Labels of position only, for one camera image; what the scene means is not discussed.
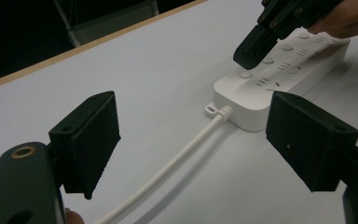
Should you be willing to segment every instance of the floor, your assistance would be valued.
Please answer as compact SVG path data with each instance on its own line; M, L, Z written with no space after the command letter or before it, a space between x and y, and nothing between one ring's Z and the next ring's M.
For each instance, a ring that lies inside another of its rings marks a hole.
M64 5L69 2L73 3L72 0L59 1ZM78 2L93 4L95 1L97 0ZM122 0L121 4L128 4L129 1ZM160 13L165 12L191 1L161 0L158 2L158 10ZM83 14L85 15L83 18L90 16L87 13ZM97 19L87 18L88 21L75 25L74 31L80 44L85 44L148 19L150 16L149 8L141 4L136 7L123 8ZM62 17L52 0L0 0L0 77L73 48L73 39L69 37Z

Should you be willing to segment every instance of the white power strip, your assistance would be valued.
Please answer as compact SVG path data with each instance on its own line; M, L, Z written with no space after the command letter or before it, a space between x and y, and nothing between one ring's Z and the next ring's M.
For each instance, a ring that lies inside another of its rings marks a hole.
M241 67L214 83L213 102L205 113L213 118L225 105L233 110L230 121L249 132L267 125L274 91L303 95L342 62L349 39L294 31L252 70Z

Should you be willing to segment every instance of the power outlet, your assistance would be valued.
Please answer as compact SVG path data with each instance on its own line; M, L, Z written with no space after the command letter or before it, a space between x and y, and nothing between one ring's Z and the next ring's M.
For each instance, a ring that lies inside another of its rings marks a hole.
M267 125L274 91L303 95L342 62L349 44L349 39L295 30L256 68L239 67L215 82L213 102L205 106L205 113L212 118L229 105L231 122L245 131L261 131Z

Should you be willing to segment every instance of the cable strain relief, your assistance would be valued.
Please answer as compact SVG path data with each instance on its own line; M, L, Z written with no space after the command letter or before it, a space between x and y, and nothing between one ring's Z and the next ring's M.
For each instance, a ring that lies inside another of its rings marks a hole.
M217 114L221 115L223 119L230 119L232 116L232 108L228 105L223 106Z

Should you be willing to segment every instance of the round white button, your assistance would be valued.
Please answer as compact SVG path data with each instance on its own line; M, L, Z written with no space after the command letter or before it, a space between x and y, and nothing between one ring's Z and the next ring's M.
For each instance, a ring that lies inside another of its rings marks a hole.
M272 63L274 63L274 59L271 58L271 57L266 57L266 58L263 59L262 63L264 63L264 64L272 64Z
M251 71L240 71L241 78L251 78L253 77L253 73Z
M281 49L284 50L284 51L290 51L293 49L293 46L291 45L288 45L288 44L284 44L281 46Z
M301 34L298 35L298 38L300 38L300 39L309 39L310 35L307 34L307 33L301 33Z

